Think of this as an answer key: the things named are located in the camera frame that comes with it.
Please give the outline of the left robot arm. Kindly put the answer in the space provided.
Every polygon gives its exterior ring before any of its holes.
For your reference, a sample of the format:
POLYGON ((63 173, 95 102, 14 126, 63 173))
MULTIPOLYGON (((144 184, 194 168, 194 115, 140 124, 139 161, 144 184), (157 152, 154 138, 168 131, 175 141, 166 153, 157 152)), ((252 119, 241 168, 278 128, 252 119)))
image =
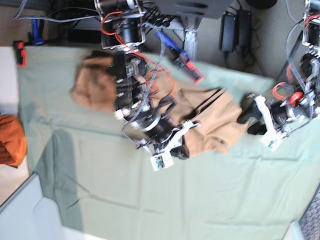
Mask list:
POLYGON ((320 2, 304 1, 303 18, 285 40, 286 82, 272 88, 272 98, 252 95, 239 124, 256 122, 247 132, 277 143, 320 117, 320 2))

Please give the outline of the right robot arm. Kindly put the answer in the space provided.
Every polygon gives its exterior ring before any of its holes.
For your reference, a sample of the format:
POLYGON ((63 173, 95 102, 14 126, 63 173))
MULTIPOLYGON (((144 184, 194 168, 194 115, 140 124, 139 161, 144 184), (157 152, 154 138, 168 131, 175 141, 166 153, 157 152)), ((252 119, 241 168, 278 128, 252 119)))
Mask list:
POLYGON ((100 17, 102 47, 115 51, 110 73, 115 83, 114 112, 124 123, 123 135, 137 148, 149 151, 152 160, 188 159, 185 136, 200 124, 191 120, 173 123, 169 114, 177 101, 171 93, 160 97, 156 104, 152 98, 168 37, 145 17, 141 0, 96 0, 94 6, 100 17), (139 50, 146 41, 146 28, 155 30, 160 43, 159 57, 153 63, 150 77, 147 77, 150 60, 139 50))

